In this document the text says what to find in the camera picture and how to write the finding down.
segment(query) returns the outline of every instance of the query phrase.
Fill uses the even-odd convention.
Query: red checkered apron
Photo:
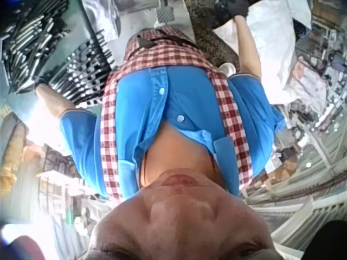
[[[141,31],[129,40],[122,66],[111,72],[105,87],[101,112],[101,161],[106,190],[117,203],[123,200],[119,188],[115,143],[117,83],[130,72],[171,65],[195,66],[206,70],[214,86],[225,133],[235,146],[240,188],[252,180],[252,163],[245,130],[226,76],[209,63],[182,32],[171,27],[162,27],[159,30]]]

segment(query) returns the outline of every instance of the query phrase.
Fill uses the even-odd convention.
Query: lip
[[[176,186],[176,185],[183,185],[187,187],[199,186],[198,181],[196,179],[185,174],[171,175],[170,177],[165,179],[163,183],[161,184],[161,186]]]

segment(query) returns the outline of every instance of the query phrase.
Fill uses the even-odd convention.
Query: blue shirt
[[[255,77],[238,74],[228,83],[257,175],[269,160],[275,132],[284,125],[284,118],[268,103]],[[204,145],[218,163],[229,192],[238,195],[234,145],[224,133],[213,85],[205,70],[192,66],[143,69],[123,77],[118,89],[116,142],[119,182],[125,199],[138,191],[136,170],[163,120]],[[81,176],[108,197],[101,169],[99,117],[90,112],[69,111],[62,116],[60,126]]]

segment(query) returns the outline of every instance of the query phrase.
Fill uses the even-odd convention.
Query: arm
[[[240,71],[250,73],[261,80],[261,64],[255,42],[246,19],[237,15],[234,17],[239,41]]]
[[[47,107],[47,110],[56,119],[69,109],[75,109],[75,106],[62,95],[48,87],[46,84],[40,84],[35,89],[36,95]]]

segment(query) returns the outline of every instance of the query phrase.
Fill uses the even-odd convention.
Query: man
[[[162,27],[130,39],[101,117],[36,87],[80,174],[125,201],[95,228],[87,259],[279,259],[264,222],[235,196],[264,168],[283,117],[260,83],[247,1],[227,8],[241,70],[230,79],[182,32]]]

